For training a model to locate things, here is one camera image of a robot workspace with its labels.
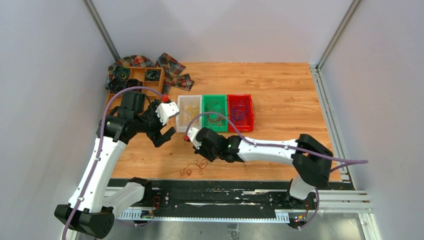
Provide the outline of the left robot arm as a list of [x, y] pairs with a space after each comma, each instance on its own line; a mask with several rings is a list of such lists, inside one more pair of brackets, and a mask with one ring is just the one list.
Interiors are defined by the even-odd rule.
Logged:
[[175, 133], [171, 127], [165, 133], [162, 129], [180, 111], [177, 104], [166, 95], [159, 93], [158, 99], [148, 106], [144, 86], [123, 89], [117, 93], [122, 98], [119, 106], [107, 105], [96, 131], [91, 158], [75, 192], [66, 204], [57, 205], [54, 215], [64, 224], [62, 239], [69, 230], [80, 232], [95, 239], [105, 238], [121, 213], [138, 203], [142, 207], [159, 204], [153, 195], [149, 180], [134, 177], [109, 197], [106, 188], [115, 165], [129, 141], [144, 133], [160, 147]]

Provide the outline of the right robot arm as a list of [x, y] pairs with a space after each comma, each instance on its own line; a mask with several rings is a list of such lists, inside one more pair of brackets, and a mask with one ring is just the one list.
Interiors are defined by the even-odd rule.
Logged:
[[285, 195], [286, 203], [294, 209], [306, 202], [312, 190], [329, 183], [333, 153], [309, 134], [274, 141], [239, 134], [224, 137], [210, 128], [191, 127], [184, 138], [193, 144], [195, 154], [210, 162], [216, 159], [227, 163], [265, 161], [294, 167], [297, 175]]

